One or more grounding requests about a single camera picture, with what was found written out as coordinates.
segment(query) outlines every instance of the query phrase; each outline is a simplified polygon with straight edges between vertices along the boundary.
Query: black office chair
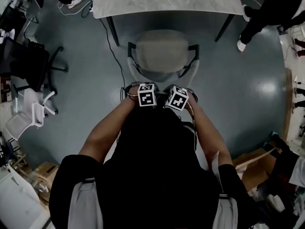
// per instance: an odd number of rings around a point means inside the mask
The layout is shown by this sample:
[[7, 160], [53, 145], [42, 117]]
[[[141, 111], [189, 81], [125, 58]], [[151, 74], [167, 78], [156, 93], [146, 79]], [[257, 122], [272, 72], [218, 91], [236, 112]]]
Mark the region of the black office chair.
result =
[[44, 82], [46, 74], [48, 75], [49, 88], [57, 94], [56, 89], [51, 82], [51, 70], [67, 73], [67, 69], [52, 67], [53, 61], [63, 47], [58, 47], [49, 60], [49, 53], [44, 49], [44, 45], [31, 42], [26, 39], [22, 44], [6, 37], [3, 44], [0, 45], [0, 76], [17, 76], [26, 79], [28, 86], [15, 87], [16, 92], [32, 88], [39, 92]]

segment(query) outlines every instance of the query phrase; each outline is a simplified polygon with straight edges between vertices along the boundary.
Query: table leg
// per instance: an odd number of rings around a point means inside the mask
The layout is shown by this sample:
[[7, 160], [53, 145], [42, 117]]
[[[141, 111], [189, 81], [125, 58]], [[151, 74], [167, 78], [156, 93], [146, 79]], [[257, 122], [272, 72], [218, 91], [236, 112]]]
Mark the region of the table leg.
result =
[[117, 46], [120, 46], [118, 35], [116, 34], [116, 30], [115, 30], [114, 23], [113, 23], [113, 20], [112, 20], [112, 16], [107, 17], [107, 22], [108, 22], [109, 28], [111, 30], [111, 33], [112, 33], [113, 39], [115, 41], [115, 44]]
[[233, 19], [235, 14], [229, 14], [228, 18], [225, 20], [224, 25], [222, 26], [222, 28], [220, 29], [215, 42], [218, 42], [218, 40], [221, 38], [221, 36], [223, 35], [223, 33], [225, 32], [225, 30], [227, 29], [228, 25], [230, 24], [231, 20]]

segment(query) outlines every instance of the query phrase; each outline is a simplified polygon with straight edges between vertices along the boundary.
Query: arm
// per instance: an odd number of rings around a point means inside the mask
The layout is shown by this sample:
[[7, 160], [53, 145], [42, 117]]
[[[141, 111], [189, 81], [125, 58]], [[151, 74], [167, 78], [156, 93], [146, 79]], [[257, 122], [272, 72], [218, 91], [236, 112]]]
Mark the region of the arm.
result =
[[[219, 151], [218, 163], [219, 166], [230, 164], [232, 165], [231, 155], [228, 148], [224, 144], [224, 140], [212, 124], [210, 119], [206, 116], [204, 111], [201, 109], [198, 103], [196, 103], [192, 94], [189, 95], [189, 104], [191, 105], [194, 112], [195, 129], [197, 136], [203, 149], [206, 160], [211, 167], [214, 155]], [[192, 115], [192, 111], [189, 107], [187, 110]]]
[[[132, 87], [130, 93], [136, 95], [138, 86]], [[80, 155], [90, 156], [99, 163], [103, 163], [105, 157], [117, 138], [123, 123], [129, 113], [136, 106], [137, 99], [127, 97], [104, 119], [102, 119], [89, 134]]]

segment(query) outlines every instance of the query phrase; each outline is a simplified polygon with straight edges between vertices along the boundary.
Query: desk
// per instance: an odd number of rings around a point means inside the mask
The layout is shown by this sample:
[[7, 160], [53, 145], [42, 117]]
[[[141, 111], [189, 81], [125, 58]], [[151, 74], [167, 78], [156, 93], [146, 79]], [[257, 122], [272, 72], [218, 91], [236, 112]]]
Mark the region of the desk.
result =
[[112, 16], [164, 10], [208, 11], [229, 14], [215, 41], [220, 39], [234, 15], [243, 14], [240, 0], [93, 0], [94, 17], [97, 19], [107, 18], [117, 46], [120, 44]]

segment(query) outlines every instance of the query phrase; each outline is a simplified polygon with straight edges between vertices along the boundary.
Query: gray floor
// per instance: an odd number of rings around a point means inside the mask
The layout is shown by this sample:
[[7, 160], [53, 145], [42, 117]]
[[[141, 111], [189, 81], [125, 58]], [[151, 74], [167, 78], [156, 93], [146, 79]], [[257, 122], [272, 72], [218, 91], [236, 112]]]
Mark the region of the gray floor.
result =
[[[252, 0], [242, 2], [259, 8]], [[178, 30], [186, 34], [190, 44], [200, 44], [200, 68], [191, 88], [233, 157], [258, 147], [271, 131], [282, 132], [285, 66], [275, 27], [265, 28], [240, 53], [236, 43], [246, 26], [241, 16], [233, 19], [218, 43], [214, 39], [225, 14], [166, 11], [113, 19], [121, 47], [114, 45], [111, 35], [110, 42], [126, 84], [132, 82], [126, 63], [127, 43], [136, 42], [143, 31]], [[45, 0], [39, 20], [38, 42], [50, 53], [63, 46], [57, 63], [67, 64], [69, 73], [53, 75], [59, 114], [50, 115], [42, 128], [29, 128], [20, 138], [33, 167], [45, 160], [60, 163], [66, 155], [78, 153], [91, 129], [114, 108], [112, 93], [122, 86], [105, 30], [92, 14], [86, 19], [80, 14], [63, 16], [56, 0]]]

